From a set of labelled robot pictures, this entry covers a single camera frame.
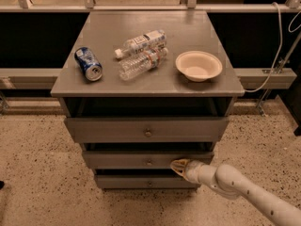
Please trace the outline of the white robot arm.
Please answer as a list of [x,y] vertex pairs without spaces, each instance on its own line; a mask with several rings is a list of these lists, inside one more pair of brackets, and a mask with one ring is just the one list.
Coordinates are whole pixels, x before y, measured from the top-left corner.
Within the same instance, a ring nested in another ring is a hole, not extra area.
[[233,166],[214,167],[198,160],[178,159],[170,167],[186,181],[206,185],[225,198],[244,197],[276,226],[301,226],[298,208],[252,183]]

